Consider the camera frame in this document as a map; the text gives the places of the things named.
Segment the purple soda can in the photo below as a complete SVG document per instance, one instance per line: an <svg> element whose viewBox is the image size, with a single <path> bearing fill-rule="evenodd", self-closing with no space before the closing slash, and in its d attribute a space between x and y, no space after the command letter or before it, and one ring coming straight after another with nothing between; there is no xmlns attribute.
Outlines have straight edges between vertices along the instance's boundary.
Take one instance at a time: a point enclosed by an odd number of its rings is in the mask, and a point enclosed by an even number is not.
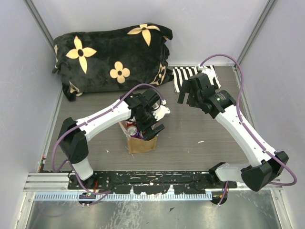
<svg viewBox="0 0 305 229"><path fill-rule="evenodd" d="M137 137L138 139L143 140L143 134L142 134L142 132L139 131L139 132L137 133L136 137Z"/></svg>
<svg viewBox="0 0 305 229"><path fill-rule="evenodd" d="M136 137L138 135L138 128L135 125L130 125L127 127L127 132L131 137Z"/></svg>

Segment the brown canvas bag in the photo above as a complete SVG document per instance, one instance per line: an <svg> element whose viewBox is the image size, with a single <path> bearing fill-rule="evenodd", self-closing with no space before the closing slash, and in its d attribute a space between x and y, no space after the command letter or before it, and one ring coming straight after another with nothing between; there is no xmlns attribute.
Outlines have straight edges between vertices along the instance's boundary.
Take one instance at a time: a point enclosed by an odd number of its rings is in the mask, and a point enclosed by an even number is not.
<svg viewBox="0 0 305 229"><path fill-rule="evenodd" d="M156 149L157 137L149 141L145 141L144 139L141 140L137 137L131 137L127 132L128 126L126 124L126 120L119 122L119 125L127 138L127 147L129 154L144 153Z"/></svg>

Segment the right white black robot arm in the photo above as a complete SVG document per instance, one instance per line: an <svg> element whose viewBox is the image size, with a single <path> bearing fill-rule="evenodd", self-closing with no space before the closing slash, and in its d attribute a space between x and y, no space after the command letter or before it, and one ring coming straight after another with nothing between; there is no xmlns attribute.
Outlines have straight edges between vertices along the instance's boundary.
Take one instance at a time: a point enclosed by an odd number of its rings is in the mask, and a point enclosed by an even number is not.
<svg viewBox="0 0 305 229"><path fill-rule="evenodd" d="M266 143L243 118L236 101L226 90L219 90L215 79L199 73L183 80L178 103L201 109L221 124L240 146L248 159L246 164L219 163L212 167L211 186L221 187L226 181L243 182L259 191L277 178L287 164L285 151L276 151Z"/></svg>

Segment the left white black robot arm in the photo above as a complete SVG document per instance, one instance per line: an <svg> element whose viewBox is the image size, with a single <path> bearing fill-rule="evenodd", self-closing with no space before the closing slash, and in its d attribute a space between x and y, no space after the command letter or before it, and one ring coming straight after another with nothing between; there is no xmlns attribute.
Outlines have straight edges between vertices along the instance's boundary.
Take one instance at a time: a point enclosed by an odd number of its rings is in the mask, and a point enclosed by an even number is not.
<svg viewBox="0 0 305 229"><path fill-rule="evenodd" d="M164 129L157 122L170 113L166 100L154 88L143 93L129 91L108 107L85 118L64 120L55 144L60 147L78 175L84 189L95 185L95 176L88 160L88 142L107 128L127 120L135 120L144 140L152 140Z"/></svg>

